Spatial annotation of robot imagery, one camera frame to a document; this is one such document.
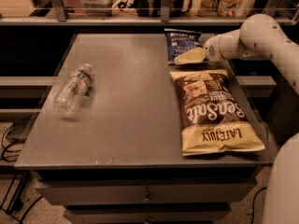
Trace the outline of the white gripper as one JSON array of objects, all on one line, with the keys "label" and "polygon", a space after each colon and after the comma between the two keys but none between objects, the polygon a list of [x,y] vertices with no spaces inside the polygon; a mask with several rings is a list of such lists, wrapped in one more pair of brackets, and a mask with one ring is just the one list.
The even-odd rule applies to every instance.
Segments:
[{"label": "white gripper", "polygon": [[201,63],[205,58],[211,62],[220,62],[224,58],[221,55],[220,48],[221,35],[210,37],[204,44],[204,48],[191,49],[180,54],[174,60],[175,65],[188,63]]}]

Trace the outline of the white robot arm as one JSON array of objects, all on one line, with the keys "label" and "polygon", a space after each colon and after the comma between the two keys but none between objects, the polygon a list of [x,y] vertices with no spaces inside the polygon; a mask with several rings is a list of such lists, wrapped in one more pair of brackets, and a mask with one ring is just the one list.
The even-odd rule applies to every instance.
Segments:
[{"label": "white robot arm", "polygon": [[[263,56],[299,94],[299,45],[268,15],[253,15],[238,30],[210,37],[204,51],[210,62]],[[299,224],[299,133],[289,138],[276,155],[261,224]]]}]

